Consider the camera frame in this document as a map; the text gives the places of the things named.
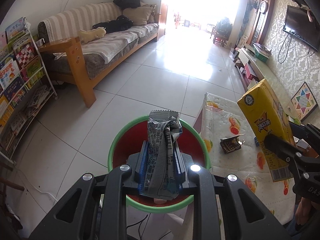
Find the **right hand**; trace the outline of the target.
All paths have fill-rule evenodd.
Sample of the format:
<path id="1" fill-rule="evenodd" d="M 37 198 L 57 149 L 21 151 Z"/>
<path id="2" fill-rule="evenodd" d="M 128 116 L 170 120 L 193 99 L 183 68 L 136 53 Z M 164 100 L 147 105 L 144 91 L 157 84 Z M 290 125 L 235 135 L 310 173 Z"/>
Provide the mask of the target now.
<path id="1" fill-rule="evenodd" d="M 301 198 L 295 213 L 295 220 L 298 226 L 303 226 L 307 223 L 312 207 L 316 210 L 319 210 L 319 204 L 314 203 L 304 197 Z"/>

